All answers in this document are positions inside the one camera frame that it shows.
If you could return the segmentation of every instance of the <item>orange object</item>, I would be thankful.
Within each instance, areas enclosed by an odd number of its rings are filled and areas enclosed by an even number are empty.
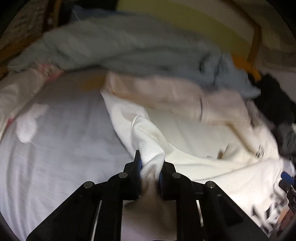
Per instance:
[[[260,81],[262,76],[259,71],[250,63],[248,63],[243,57],[238,55],[232,55],[234,65],[239,69],[244,69],[247,73],[251,74],[255,81]]]

